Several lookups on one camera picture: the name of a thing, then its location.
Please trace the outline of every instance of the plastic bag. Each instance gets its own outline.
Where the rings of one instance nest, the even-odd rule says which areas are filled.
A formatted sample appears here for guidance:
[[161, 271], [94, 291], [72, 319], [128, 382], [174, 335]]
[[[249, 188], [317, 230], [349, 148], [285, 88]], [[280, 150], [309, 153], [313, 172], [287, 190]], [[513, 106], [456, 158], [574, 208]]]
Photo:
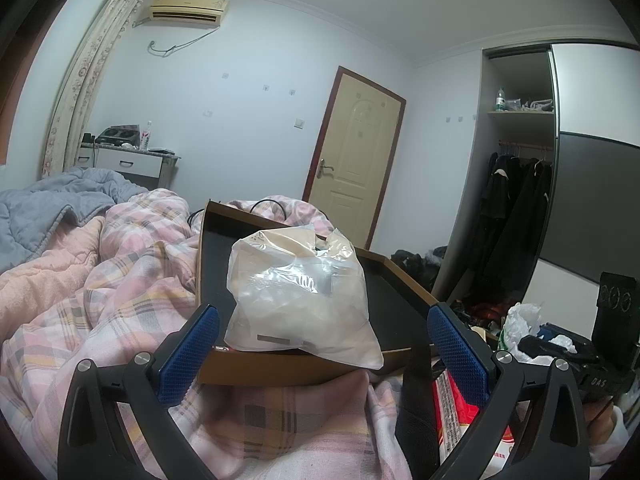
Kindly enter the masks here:
[[520, 99], [507, 99], [507, 110], [510, 112], [517, 112], [522, 110], [522, 104], [520, 103]]
[[309, 225], [258, 231], [233, 245], [226, 287], [237, 304], [225, 342], [244, 351], [300, 348], [339, 363], [382, 368], [353, 246], [338, 231], [322, 250], [316, 241]]
[[[533, 365], [550, 366], [554, 358], [549, 355], [539, 355], [531, 358], [518, 349], [518, 343], [526, 335], [537, 336], [540, 332], [540, 306], [531, 303], [518, 303], [509, 309], [504, 321], [498, 347], [509, 351], [517, 361]], [[558, 335], [551, 343], [563, 346], [575, 354], [574, 342], [565, 335]]]

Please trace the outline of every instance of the brown door frame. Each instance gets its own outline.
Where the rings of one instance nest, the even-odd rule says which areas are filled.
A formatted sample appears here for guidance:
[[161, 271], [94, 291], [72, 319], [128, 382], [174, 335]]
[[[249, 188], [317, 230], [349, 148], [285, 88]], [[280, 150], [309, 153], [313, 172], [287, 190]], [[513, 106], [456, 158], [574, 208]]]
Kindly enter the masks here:
[[357, 79], [358, 81], [362, 81], [364, 84], [367, 84], [376, 90], [382, 92], [383, 94], [388, 95], [389, 97], [395, 99], [400, 102], [400, 113], [398, 114], [398, 124], [396, 124], [396, 132], [394, 133], [394, 140], [391, 144], [391, 151], [389, 152], [389, 160], [386, 164], [385, 177], [382, 181], [382, 187], [380, 188], [380, 195], [378, 197], [378, 203], [376, 204], [376, 209], [373, 213], [373, 219], [371, 221], [371, 228], [369, 229], [369, 236], [367, 236], [367, 242], [365, 243], [364, 248], [369, 249], [371, 246], [371, 242], [373, 240], [373, 233], [376, 231], [376, 225], [378, 224], [378, 216], [380, 216], [380, 209], [382, 208], [382, 201], [385, 197], [386, 192], [386, 184], [389, 181], [389, 174], [391, 174], [391, 166], [394, 163], [394, 157], [396, 156], [396, 147], [398, 146], [398, 137], [400, 136], [400, 128], [402, 127], [402, 119], [404, 118], [404, 108], [406, 107], [406, 99], [400, 97], [398, 94], [393, 93], [391, 90], [380, 86], [378, 83], [372, 81], [371, 79], [367, 79], [360, 74], [352, 72], [343, 66], [338, 67], [338, 72], [335, 74], [334, 86], [331, 88], [331, 93], [329, 94], [329, 102], [327, 103], [326, 110], [324, 112], [324, 118], [322, 118], [322, 125], [320, 126], [320, 132], [318, 133], [318, 140], [316, 141], [316, 148], [314, 150], [313, 157], [311, 158], [311, 165], [309, 166], [309, 173], [306, 176], [306, 184], [305, 190], [302, 193], [302, 200], [308, 202], [309, 197], [311, 196], [311, 188], [314, 184], [314, 179], [316, 177], [316, 171], [318, 169], [318, 164], [320, 163], [320, 154], [322, 153], [322, 146], [324, 145], [324, 138], [326, 137], [326, 131], [329, 128], [329, 120], [331, 120], [331, 114], [334, 112], [335, 99], [338, 96], [338, 88], [340, 88], [340, 82], [342, 81], [342, 76], [348, 75]]

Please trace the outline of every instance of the cardboard tray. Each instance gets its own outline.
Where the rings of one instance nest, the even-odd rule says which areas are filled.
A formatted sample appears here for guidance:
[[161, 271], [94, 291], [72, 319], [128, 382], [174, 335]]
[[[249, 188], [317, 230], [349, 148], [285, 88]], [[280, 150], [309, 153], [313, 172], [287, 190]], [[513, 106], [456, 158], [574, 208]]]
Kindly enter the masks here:
[[[224, 342], [226, 326], [236, 307], [226, 288], [232, 245], [263, 229], [287, 227], [216, 202], [205, 209], [196, 270], [196, 302], [215, 306], [220, 336], [200, 368], [201, 383], [242, 386], [299, 386], [335, 379], [356, 367], [322, 359], [299, 350], [238, 352]], [[385, 364], [377, 374], [403, 367], [411, 346], [430, 344], [423, 315], [436, 299], [396, 264], [380, 254], [356, 249], [367, 282], [369, 320], [383, 351]]]

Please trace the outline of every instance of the pile of clothes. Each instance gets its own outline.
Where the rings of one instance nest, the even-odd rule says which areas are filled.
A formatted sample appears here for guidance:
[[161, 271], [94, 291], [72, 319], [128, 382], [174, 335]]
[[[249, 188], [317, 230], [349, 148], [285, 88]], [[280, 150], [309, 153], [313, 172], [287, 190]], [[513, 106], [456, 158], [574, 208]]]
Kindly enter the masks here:
[[391, 257], [391, 261], [418, 282], [425, 290], [431, 292], [440, 272], [442, 260], [447, 247], [438, 247], [428, 251], [424, 257], [409, 251], [399, 250]]

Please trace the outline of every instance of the water bottle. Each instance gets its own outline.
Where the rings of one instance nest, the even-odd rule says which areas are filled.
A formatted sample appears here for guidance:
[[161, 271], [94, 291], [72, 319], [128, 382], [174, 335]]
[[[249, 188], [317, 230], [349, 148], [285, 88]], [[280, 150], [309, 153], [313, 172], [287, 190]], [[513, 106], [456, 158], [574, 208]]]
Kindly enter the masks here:
[[498, 97], [495, 99], [495, 111], [503, 112], [507, 109], [507, 101], [505, 99], [504, 88], [498, 90]]
[[145, 151], [148, 150], [149, 137], [151, 137], [151, 121], [149, 121], [146, 124], [145, 131], [142, 132], [142, 134], [141, 134], [141, 139], [140, 139], [140, 149], [141, 150], [145, 150]]

